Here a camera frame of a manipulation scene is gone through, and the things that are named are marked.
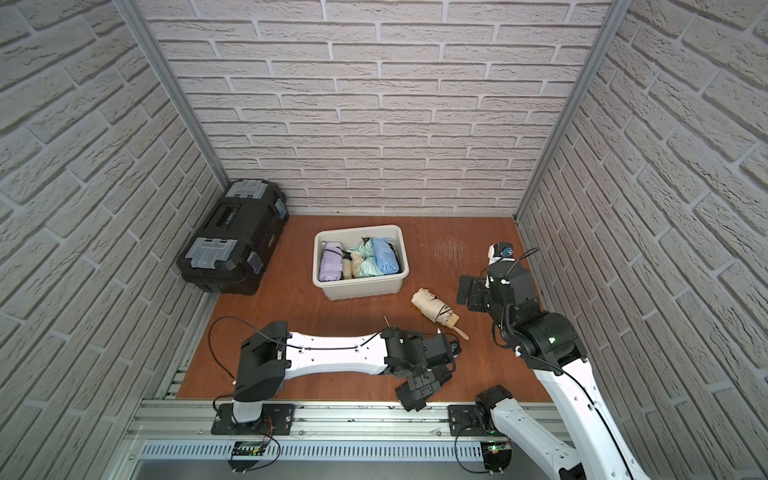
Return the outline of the beige umbrella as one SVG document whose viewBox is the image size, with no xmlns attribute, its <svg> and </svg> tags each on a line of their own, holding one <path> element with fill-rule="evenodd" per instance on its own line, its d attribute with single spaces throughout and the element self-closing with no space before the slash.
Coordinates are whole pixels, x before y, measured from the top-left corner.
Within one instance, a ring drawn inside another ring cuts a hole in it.
<svg viewBox="0 0 768 480">
<path fill-rule="evenodd" d="M 361 268 L 365 258 L 359 252 L 344 252 L 342 254 L 342 276 L 344 280 L 362 277 Z"/>
<path fill-rule="evenodd" d="M 460 316 L 455 310 L 426 288 L 420 288 L 411 298 L 411 303 L 431 322 L 453 330 L 464 340 L 469 336 L 458 327 Z"/>
</svg>

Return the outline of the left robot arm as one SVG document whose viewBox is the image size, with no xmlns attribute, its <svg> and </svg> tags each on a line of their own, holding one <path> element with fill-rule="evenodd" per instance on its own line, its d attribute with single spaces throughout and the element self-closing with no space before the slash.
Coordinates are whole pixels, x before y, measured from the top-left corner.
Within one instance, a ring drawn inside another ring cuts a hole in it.
<svg viewBox="0 0 768 480">
<path fill-rule="evenodd" d="M 264 403 L 285 381 L 331 373 L 402 379 L 395 389 L 399 403 L 407 411 L 419 411 L 452 378 L 460 353 L 460 338 L 453 334 L 425 335 L 387 326 L 362 336 L 320 337 L 290 332 L 286 322 L 273 322 L 241 345 L 232 419 L 237 424 L 259 422 Z"/>
</svg>

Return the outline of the lilac umbrella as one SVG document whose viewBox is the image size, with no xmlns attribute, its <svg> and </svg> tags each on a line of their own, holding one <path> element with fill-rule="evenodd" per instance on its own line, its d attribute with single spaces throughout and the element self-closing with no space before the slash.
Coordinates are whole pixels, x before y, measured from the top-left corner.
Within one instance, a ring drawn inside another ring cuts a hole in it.
<svg viewBox="0 0 768 480">
<path fill-rule="evenodd" d="M 318 279 L 332 282 L 343 279 L 344 249 L 340 242 L 324 242 L 320 258 Z"/>
</svg>

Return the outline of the light blue umbrella front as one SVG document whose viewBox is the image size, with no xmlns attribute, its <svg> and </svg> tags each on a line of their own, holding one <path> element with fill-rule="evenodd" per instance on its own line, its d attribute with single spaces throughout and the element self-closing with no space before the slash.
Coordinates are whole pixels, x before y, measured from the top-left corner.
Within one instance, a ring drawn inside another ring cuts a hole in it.
<svg viewBox="0 0 768 480">
<path fill-rule="evenodd" d="M 393 275 L 400 272 L 396 253 L 386 239 L 372 238 L 371 245 L 376 267 L 382 275 Z"/>
</svg>

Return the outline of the mint green umbrella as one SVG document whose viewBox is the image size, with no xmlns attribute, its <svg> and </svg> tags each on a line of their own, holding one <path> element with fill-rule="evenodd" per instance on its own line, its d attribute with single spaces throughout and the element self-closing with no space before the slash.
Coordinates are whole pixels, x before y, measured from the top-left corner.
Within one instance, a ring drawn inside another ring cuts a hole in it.
<svg viewBox="0 0 768 480">
<path fill-rule="evenodd" d="M 361 268 L 361 273 L 362 273 L 361 278 L 383 276 L 381 272 L 377 269 L 374 261 L 371 238 L 364 238 L 363 241 L 357 247 L 349 248 L 347 252 L 359 252 L 365 258 L 365 261 L 362 264 L 362 268 Z"/>
</svg>

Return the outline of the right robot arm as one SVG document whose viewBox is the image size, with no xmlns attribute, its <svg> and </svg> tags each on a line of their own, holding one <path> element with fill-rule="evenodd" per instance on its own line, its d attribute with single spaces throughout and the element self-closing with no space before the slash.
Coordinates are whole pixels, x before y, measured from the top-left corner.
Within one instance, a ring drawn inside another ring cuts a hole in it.
<svg viewBox="0 0 768 480">
<path fill-rule="evenodd" d="M 494 343 L 535 374 L 571 441 L 555 437 L 500 385 L 477 395 L 459 434 L 502 435 L 550 479 L 646 478 L 608 411 L 579 334 L 565 316 L 542 309 L 521 259 L 491 252 L 483 276 L 460 278 L 457 301 L 491 317 Z"/>
</svg>

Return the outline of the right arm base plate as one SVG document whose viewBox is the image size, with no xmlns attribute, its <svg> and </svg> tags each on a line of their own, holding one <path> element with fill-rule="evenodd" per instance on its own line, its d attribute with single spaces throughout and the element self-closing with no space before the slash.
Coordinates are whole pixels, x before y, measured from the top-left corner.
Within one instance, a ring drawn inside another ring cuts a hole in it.
<svg viewBox="0 0 768 480">
<path fill-rule="evenodd" d="M 449 429 L 452 436 L 503 437 L 494 426 L 490 410 L 476 404 L 451 404 L 447 406 Z"/>
</svg>

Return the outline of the white plastic storage box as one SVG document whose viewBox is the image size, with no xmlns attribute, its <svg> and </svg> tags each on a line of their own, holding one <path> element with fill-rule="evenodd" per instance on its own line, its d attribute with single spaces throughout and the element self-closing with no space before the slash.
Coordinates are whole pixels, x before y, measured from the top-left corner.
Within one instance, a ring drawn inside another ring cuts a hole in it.
<svg viewBox="0 0 768 480">
<path fill-rule="evenodd" d="M 384 238 L 391 245 L 400 266 L 392 275 L 323 282 L 319 279 L 322 247 L 327 242 L 339 242 L 344 247 L 358 245 L 364 238 Z M 377 295 L 396 294 L 410 273 L 403 231 L 395 224 L 320 231 L 314 237 L 312 281 L 329 300 L 345 300 Z"/>
</svg>

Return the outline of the black umbrella front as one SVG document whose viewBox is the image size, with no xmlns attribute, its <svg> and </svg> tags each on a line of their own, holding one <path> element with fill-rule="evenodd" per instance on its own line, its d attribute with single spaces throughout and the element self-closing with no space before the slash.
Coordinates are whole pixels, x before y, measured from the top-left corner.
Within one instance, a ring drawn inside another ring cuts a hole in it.
<svg viewBox="0 0 768 480">
<path fill-rule="evenodd" d="M 451 378 L 452 373 L 445 367 L 426 370 L 421 375 L 409 377 L 398 386 L 395 390 L 397 399 L 406 411 L 420 411 L 426 407 L 427 400 Z"/>
</svg>

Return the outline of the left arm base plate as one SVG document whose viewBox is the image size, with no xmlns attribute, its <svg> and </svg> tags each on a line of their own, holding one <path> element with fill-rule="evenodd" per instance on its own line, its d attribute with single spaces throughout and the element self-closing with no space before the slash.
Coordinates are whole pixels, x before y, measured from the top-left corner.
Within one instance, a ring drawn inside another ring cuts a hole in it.
<svg viewBox="0 0 768 480">
<path fill-rule="evenodd" d="M 221 403 L 216 407 L 211 434 L 287 436 L 293 423 L 294 410 L 293 404 L 285 403 L 257 403 L 248 407 L 237 402 Z"/>
</svg>

